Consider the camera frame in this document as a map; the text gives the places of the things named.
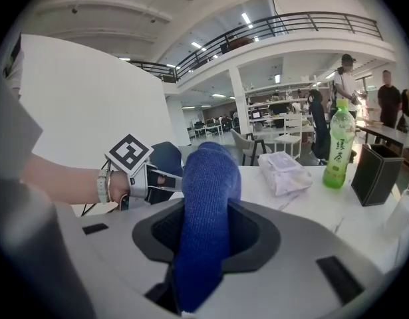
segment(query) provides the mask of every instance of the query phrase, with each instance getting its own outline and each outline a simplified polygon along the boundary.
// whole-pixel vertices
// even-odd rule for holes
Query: computer monitor
[[[252,111],[251,112],[251,118],[256,119],[256,118],[262,118],[262,113],[260,111]]]

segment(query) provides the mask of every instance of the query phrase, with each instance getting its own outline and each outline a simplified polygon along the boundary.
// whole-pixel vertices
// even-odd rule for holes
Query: black t-shirt
[[[380,120],[382,122],[386,120],[395,120],[398,116],[398,105],[401,103],[401,93],[395,86],[387,87],[383,85],[378,90],[377,97],[382,102],[382,113]]]

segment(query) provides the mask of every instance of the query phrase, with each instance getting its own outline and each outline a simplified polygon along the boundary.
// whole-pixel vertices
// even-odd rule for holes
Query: blue cloth
[[[221,281],[221,263],[230,255],[228,199],[241,198],[237,163],[221,145],[203,143],[188,157],[182,191],[184,224],[174,279],[180,307],[194,312]]]

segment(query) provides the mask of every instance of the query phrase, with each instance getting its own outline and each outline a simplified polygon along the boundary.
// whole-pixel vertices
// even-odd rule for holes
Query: man wearing cap
[[[356,97],[356,82],[350,73],[353,69],[354,59],[349,54],[342,55],[342,66],[335,72],[334,88],[331,100],[331,116],[337,111],[337,98],[347,99],[349,112],[356,118],[356,105],[360,104]]]

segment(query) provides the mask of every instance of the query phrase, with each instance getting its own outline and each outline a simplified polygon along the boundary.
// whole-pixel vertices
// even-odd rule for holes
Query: black leather box
[[[386,146],[362,145],[352,188],[363,207],[386,202],[403,161],[403,158]]]

